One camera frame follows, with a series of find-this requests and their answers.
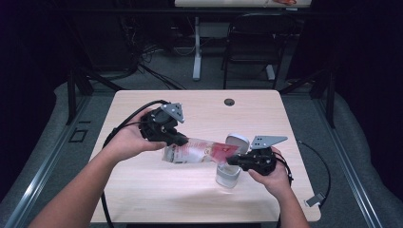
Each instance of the person's left hand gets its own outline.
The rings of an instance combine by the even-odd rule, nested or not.
[[[149,142],[145,140],[140,132],[139,125],[136,124],[143,115],[151,110],[148,108],[134,116],[127,123],[129,125],[122,128],[103,149],[109,152],[116,162],[130,159],[144,151],[159,150],[166,146],[166,142]]]

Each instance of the wooden table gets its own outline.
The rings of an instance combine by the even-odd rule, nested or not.
[[[228,106],[230,98],[235,104]],[[224,143],[229,133],[251,142],[256,135],[287,136],[276,145],[288,161],[293,190],[310,221],[320,218],[317,206],[304,201],[314,195],[280,96],[275,90],[146,90],[119,91],[107,113],[91,158],[106,136],[140,106],[155,100],[181,103],[185,122],[177,129],[187,137]],[[241,172],[233,189],[215,181],[213,162],[173,164],[162,161],[163,151],[147,151],[120,162],[106,186],[114,222],[218,223],[278,220],[277,200],[263,185]],[[101,203],[92,222],[105,222]]]

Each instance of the metal bracket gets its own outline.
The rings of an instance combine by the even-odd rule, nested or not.
[[[250,148],[263,149],[286,140],[288,140],[288,138],[285,136],[255,136]]]

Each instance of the person's right hand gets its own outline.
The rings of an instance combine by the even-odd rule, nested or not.
[[[272,150],[273,152],[281,154],[281,152],[273,146]],[[279,161],[276,163],[275,170],[267,176],[262,176],[253,169],[249,169],[248,173],[255,181],[263,184],[267,191],[278,200],[281,199],[282,196],[287,195],[289,191],[292,191],[285,166]]]

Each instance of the table leg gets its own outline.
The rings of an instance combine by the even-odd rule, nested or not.
[[[202,54],[201,54],[201,35],[199,17],[195,18],[195,64],[193,65],[193,80],[201,79]]]

